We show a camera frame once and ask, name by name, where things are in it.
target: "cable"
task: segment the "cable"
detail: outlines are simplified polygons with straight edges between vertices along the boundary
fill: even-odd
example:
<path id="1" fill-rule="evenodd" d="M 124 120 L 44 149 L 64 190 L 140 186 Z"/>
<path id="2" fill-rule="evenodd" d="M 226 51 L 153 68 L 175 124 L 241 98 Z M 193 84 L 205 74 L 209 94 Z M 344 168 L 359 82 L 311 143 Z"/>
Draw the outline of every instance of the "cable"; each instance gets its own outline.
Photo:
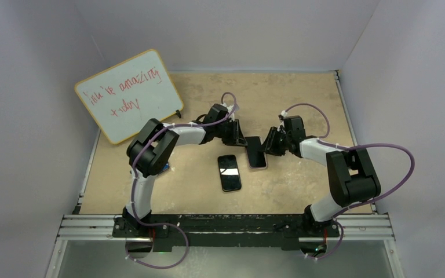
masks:
<path id="1" fill-rule="evenodd" d="M 327 147 L 332 147 L 332 148 L 336 148 L 336 149 L 347 149 L 347 147 L 343 147 L 343 146 L 340 146 L 338 144 L 332 144 L 332 143 L 325 142 L 325 141 L 322 140 L 323 138 L 328 137 L 328 135 L 330 134 L 330 121 L 329 121 L 327 115 L 319 107 L 317 107 L 317 106 L 315 106 L 313 104 L 310 104 L 310 103 L 298 103 L 298 104 L 292 105 L 291 107 L 289 107 L 285 111 L 289 112 L 289 110 L 293 109 L 294 107 L 301 106 L 301 105 L 302 106 L 309 106 L 309 107 L 312 107 L 312 108 L 316 109 L 318 112 L 320 112 L 320 114 L 322 114 L 323 118 L 325 119 L 325 122 L 327 123 L 327 132 L 325 133 L 325 135 L 318 136 L 318 144 L 322 144 L 322 145 L 325 145 Z"/>
<path id="2" fill-rule="evenodd" d="M 357 145 L 354 147 L 347 148 L 347 150 L 353 151 L 355 149 L 380 148 L 380 147 L 399 149 L 399 150 L 405 152 L 408 155 L 408 157 L 410 158 L 410 169 L 408 170 L 407 174 L 402 178 L 402 180 L 397 185 L 395 185 L 392 189 L 388 190 L 383 195 L 372 198 L 371 200 L 366 201 L 366 202 L 353 204 L 349 207 L 346 207 L 346 208 L 342 209 L 341 211 L 337 212 L 333 217 L 337 217 L 337 216 L 341 215 L 342 213 L 348 211 L 349 209 L 364 206 L 365 204 L 371 204 L 371 203 L 377 202 L 385 197 L 388 197 L 390 194 L 397 191 L 410 178 L 410 176 L 412 175 L 412 173 L 414 172 L 414 169 L 415 169 L 415 158 L 414 158 L 414 155 L 412 154 L 412 152 L 410 152 L 407 148 L 405 148 L 403 146 L 396 145 L 396 144 L 390 144 L 390 143 L 374 143 L 374 144 Z"/>
<path id="3" fill-rule="evenodd" d="M 325 113 L 320 108 L 318 108 L 317 106 L 315 106 L 313 104 L 310 104 L 310 103 L 298 103 L 298 104 L 292 105 L 291 107 L 289 107 L 285 111 L 289 112 L 289 110 L 293 109 L 294 107 L 301 106 L 301 105 L 312 107 L 312 108 L 316 109 L 318 112 L 320 112 L 320 114 L 322 114 L 323 118 L 325 118 L 325 122 L 327 122 L 327 133 L 325 133 L 325 135 L 318 136 L 318 138 L 326 138 L 330 134 L 330 122 L 329 122 L 329 119 L 327 118 L 327 115 L 325 115 Z"/>
<path id="4" fill-rule="evenodd" d="M 327 233 L 327 229 L 323 230 L 323 243 L 327 244 L 327 237 L 328 237 L 328 233 Z"/>
<path id="5" fill-rule="evenodd" d="M 325 119 L 325 122 L 327 123 L 327 133 L 325 133 L 325 135 L 323 135 L 323 136 L 318 137 L 319 144 L 322 144 L 322 145 L 325 145 L 328 147 L 332 147 L 332 148 L 336 148 L 336 149 L 341 149 L 344 151 L 353 151 L 353 150 L 362 149 L 362 148 L 379 148 L 379 147 L 393 148 L 393 149 L 399 149 L 399 150 L 405 152 L 408 155 L 408 157 L 410 158 L 410 169 L 408 170 L 407 174 L 403 177 L 403 179 L 397 185 L 395 185 L 392 189 L 388 190 L 386 193 L 384 193 L 381 196 L 372 198 L 369 201 L 353 204 L 349 207 L 346 207 L 346 208 L 340 210 L 339 212 L 337 212 L 335 215 L 333 215 L 333 218 L 337 218 L 337 216 L 339 216 L 342 213 L 344 213 L 350 209 L 353 209 L 355 207 L 364 206 L 365 204 L 371 204 L 371 203 L 377 202 L 377 201 L 389 196 L 393 192 L 397 191 L 410 178 L 410 176 L 412 176 L 412 173 L 415 169 L 415 158 L 414 158 L 414 155 L 407 148 L 400 146 L 400 145 L 396 145 L 396 144 L 390 144 L 390 143 L 374 143 L 374 144 L 357 145 L 357 146 L 353 146 L 353 147 L 344 147 L 344 146 L 340 146 L 338 144 L 332 144 L 329 142 L 322 141 L 321 140 L 322 138 L 326 138 L 330 134 L 330 122 L 329 122 L 328 117 L 325 115 L 325 113 L 320 108 L 318 108 L 317 106 L 315 106 L 313 104 L 309 104 L 309 103 L 294 104 L 291 107 L 289 107 L 288 109 L 286 109 L 285 111 L 288 112 L 292 108 L 294 108 L 296 106 L 300 106 L 300 105 L 309 106 L 309 107 L 312 107 L 312 108 L 318 110 L 318 112 L 320 112 L 320 114 L 322 114 L 323 118 Z M 342 225 L 340 225 L 340 223 L 338 223 L 336 220 L 334 222 L 340 227 L 340 229 L 342 231 L 340 238 L 338 240 L 338 243 L 335 245 L 335 247 L 329 253 L 325 254 L 322 257 L 319 257 L 319 258 L 307 257 L 307 258 L 313 258 L 313 259 L 318 260 L 318 259 L 323 259 L 325 257 L 328 257 L 331 253 L 335 252 L 335 250 L 338 248 L 338 246 L 342 243 L 342 238 L 344 237 L 344 227 L 342 227 Z"/>
<path id="6" fill-rule="evenodd" d="M 306 259 L 313 259 L 315 261 L 318 261 L 320 259 L 325 259 L 326 257 L 332 255 L 335 251 L 337 251 L 338 246 L 340 246 L 340 244 L 342 243 L 342 240 L 344 239 L 344 227 L 337 220 L 333 220 L 333 222 L 335 224 L 337 224 L 337 226 L 340 227 L 340 237 L 338 238 L 337 244 L 335 244 L 335 246 L 330 250 L 330 252 L 325 253 L 325 255 L 323 255 L 321 257 L 304 256 Z"/>
<path id="7" fill-rule="evenodd" d="M 231 96 L 233 97 L 234 105 L 233 105 L 233 108 L 231 109 L 231 111 L 230 111 L 224 118 L 222 118 L 222 119 L 220 119 L 220 120 L 218 120 L 218 121 L 216 121 L 216 122 L 213 122 L 213 123 L 205 123 L 205 124 L 200 124 L 200 125 L 193 125 L 193 124 L 188 124 L 188 123 L 180 123 L 180 124 L 176 124 L 176 125 L 173 124 L 173 125 L 170 125 L 170 126 L 165 126 L 165 127 L 162 128 L 160 131 L 158 131 L 156 134 L 154 134 L 154 136 L 153 136 L 153 137 L 146 143 L 146 145 L 144 146 L 144 148 L 139 152 L 139 154 L 136 156 L 136 158 L 134 159 L 134 161 L 133 161 L 133 163 L 132 163 L 132 169 L 133 169 L 133 171 L 134 171 L 134 175 L 135 175 L 135 177 L 134 177 L 134 181 L 133 181 L 133 183 L 132 183 L 132 190 L 130 191 L 130 202 L 131 202 L 131 205 L 132 205 L 132 212 L 133 212 L 133 214 L 134 214 L 134 215 L 133 215 L 134 218 L 135 218 L 136 221 L 137 221 L 139 224 L 141 224 L 142 226 L 154 227 L 154 226 L 164 226 L 164 225 L 166 225 L 166 226 L 171 226 L 171 227 L 176 228 L 176 229 L 183 235 L 183 238 L 185 239 L 185 253 L 184 253 L 183 256 L 180 258 L 180 260 L 178 260 L 178 261 L 175 262 L 174 264 L 172 264 L 172 265 L 168 265 L 168 266 L 156 266 L 156 265 L 151 265 L 151 264 L 148 264 L 148 263 L 139 261 L 138 259 L 133 258 L 133 257 L 129 254 L 129 250 L 128 250 L 127 248 L 125 248 L 125 251 L 126 251 L 126 253 L 127 253 L 127 257 L 126 257 L 126 258 L 131 259 L 133 262 L 136 262 L 136 263 L 138 263 L 138 264 L 147 266 L 147 267 L 149 267 L 149 268 L 154 268 L 154 269 L 169 269 L 169 268 L 172 268 L 172 267 L 174 267 L 174 266 L 179 265 L 179 264 L 185 259 L 185 257 L 187 256 L 187 254 L 188 254 L 188 248 L 189 248 L 189 245 L 188 245 L 188 238 L 187 238 L 187 235 L 185 234 L 185 232 L 184 232 L 180 227 L 178 227 L 177 225 L 171 224 L 171 223 L 155 223 L 155 224 L 144 223 L 144 222 L 142 222 L 141 219 L 139 219 L 139 216 L 137 215 L 137 212 L 136 212 L 136 205 L 135 205 L 135 202 L 134 202 L 134 193 L 135 193 L 135 191 L 136 191 L 137 180 L 139 179 L 139 173 L 138 173 L 137 170 L 136 170 L 136 165 L 137 165 L 137 162 L 139 161 L 139 159 L 141 158 L 141 156 L 144 154 L 144 152 L 149 148 L 149 146 L 150 146 L 150 145 L 151 145 L 151 144 L 152 144 L 152 143 L 153 143 L 153 142 L 154 142 L 154 141 L 155 141 L 161 134 L 163 134 L 163 133 L 164 133 L 166 130 L 168 130 L 168 129 L 172 129 L 172 128 L 174 128 L 174 127 L 206 127 L 206 126 L 214 126 L 214 125 L 217 125 L 217 124 L 222 123 L 222 122 L 224 122 L 225 120 L 227 120 L 227 119 L 231 116 L 231 114 L 233 114 L 233 113 L 235 112 L 235 109 L 236 109 L 236 107 L 237 107 L 237 105 L 236 105 L 236 97 L 235 97 L 235 95 L 234 95 L 233 93 L 231 93 L 231 92 L 225 92 L 224 94 L 222 94 L 221 102 L 223 101 L 224 96 L 227 95 L 227 94 L 229 94 L 229 95 L 231 95 Z"/>
<path id="8" fill-rule="evenodd" d="M 197 119 L 195 119 L 195 121 L 198 122 L 200 119 L 204 118 L 205 116 L 207 116 L 207 114 L 202 114 L 202 115 L 198 116 Z"/>

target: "white backdrop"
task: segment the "white backdrop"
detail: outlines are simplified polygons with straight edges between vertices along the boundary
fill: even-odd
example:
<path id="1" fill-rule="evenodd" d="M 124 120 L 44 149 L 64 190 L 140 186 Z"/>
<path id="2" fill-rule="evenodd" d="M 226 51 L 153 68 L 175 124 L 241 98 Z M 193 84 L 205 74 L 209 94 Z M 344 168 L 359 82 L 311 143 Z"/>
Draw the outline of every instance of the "white backdrop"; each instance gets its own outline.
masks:
<path id="1" fill-rule="evenodd" d="M 0 277 L 44 277 L 97 126 L 74 84 L 105 69 L 72 1 L 0 0 Z"/>
<path id="2" fill-rule="evenodd" d="M 337 70 L 379 0 L 75 0 L 114 65 L 158 49 L 170 70 Z"/>
<path id="3" fill-rule="evenodd" d="M 445 1 L 382 0 L 345 63 L 345 101 L 360 143 L 412 150 L 411 181 L 389 211 L 406 277 L 445 277 Z M 407 171 L 400 152 L 374 152 L 384 188 Z"/>

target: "handwritten red text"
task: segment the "handwritten red text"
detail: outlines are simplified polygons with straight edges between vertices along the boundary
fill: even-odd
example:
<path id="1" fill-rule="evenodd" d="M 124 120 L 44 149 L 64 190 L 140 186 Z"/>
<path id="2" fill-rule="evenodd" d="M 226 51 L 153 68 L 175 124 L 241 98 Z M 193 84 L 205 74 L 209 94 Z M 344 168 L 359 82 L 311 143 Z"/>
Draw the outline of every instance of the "handwritten red text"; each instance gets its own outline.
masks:
<path id="1" fill-rule="evenodd" d="M 139 100 L 137 100 L 137 99 L 135 102 L 132 100 L 127 102 L 127 101 L 125 101 L 125 99 L 122 99 L 122 103 L 123 103 L 123 105 L 120 108 L 111 109 L 111 112 L 112 112 L 112 114 L 110 114 L 111 116 L 118 117 L 119 115 L 117 112 L 124 113 L 124 112 L 127 112 L 128 110 L 134 110 L 134 108 L 137 110 L 140 110 L 139 109 Z"/>
<path id="2" fill-rule="evenodd" d="M 88 95 L 87 92 L 83 92 L 83 94 L 89 99 L 93 106 L 98 103 L 99 100 L 103 97 L 101 93 L 94 92 L 92 96 Z"/>
<path id="3" fill-rule="evenodd" d="M 108 86 L 106 88 L 103 88 L 103 86 L 100 86 L 100 88 L 102 88 L 103 90 L 107 91 L 108 94 L 115 94 L 114 93 L 114 88 Z"/>
<path id="4" fill-rule="evenodd" d="M 146 81 L 155 80 L 158 78 L 159 82 L 157 84 L 160 84 L 163 80 L 161 80 L 161 76 L 159 75 L 159 72 L 156 70 L 156 67 L 151 68 L 146 73 L 142 72 L 132 78 L 129 78 L 125 80 L 123 83 L 119 84 L 120 90 L 123 92 L 125 90 L 129 90 L 134 86 L 135 84 L 142 84 Z"/>

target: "black smartphone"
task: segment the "black smartphone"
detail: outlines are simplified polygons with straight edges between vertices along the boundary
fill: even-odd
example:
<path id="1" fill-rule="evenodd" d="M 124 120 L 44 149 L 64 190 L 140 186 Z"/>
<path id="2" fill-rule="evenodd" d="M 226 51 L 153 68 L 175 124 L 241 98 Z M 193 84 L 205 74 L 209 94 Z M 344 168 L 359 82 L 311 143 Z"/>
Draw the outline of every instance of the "black smartphone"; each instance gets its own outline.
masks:
<path id="1" fill-rule="evenodd" d="M 265 152 L 261 151 L 262 139 L 260 136 L 245 137 L 248 145 L 246 146 L 246 156 L 248 157 L 248 164 L 250 169 L 265 169 L 267 168 L 267 156 Z"/>
<path id="2" fill-rule="evenodd" d="M 222 190 L 224 192 L 240 190 L 241 180 L 239 178 L 236 156 L 219 156 L 217 158 L 217 164 L 219 165 L 219 176 L 221 177 Z"/>

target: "wooden table surface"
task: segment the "wooden table surface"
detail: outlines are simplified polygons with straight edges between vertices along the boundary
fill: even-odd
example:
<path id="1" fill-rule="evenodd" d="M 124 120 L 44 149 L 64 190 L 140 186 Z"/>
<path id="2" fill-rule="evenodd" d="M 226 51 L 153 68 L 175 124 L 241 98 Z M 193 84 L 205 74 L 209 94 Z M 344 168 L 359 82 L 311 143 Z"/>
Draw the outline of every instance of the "wooden table surface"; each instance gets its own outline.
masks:
<path id="1" fill-rule="evenodd" d="M 206 114 L 219 103 L 223 92 L 233 92 L 238 100 L 245 136 L 265 139 L 278 115 L 287 107 L 308 102 L 320 107 L 330 119 L 327 141 L 352 145 L 334 75 L 326 74 L 171 74 L 185 104 L 182 119 L 172 116 L 164 122 L 184 123 Z M 232 103 L 231 97 L 225 99 Z M 307 134 L 326 132 L 322 116 L 309 107 L 297 107 L 289 115 L 303 118 Z M 126 149 L 131 140 L 111 145 L 100 135 L 81 214 L 119 214 L 127 203 L 132 185 Z M 225 193 L 221 189 L 217 157 L 234 154 L 238 161 L 242 189 Z M 250 170 L 245 149 L 225 146 L 220 139 L 204 145 L 184 145 L 174 149 L 171 170 L 156 180 L 152 195 L 153 213 L 195 214 L 302 213 L 304 208 L 328 194 L 327 170 L 321 164 L 290 153 L 267 155 L 266 170 Z M 371 213 L 370 206 L 353 210 Z"/>

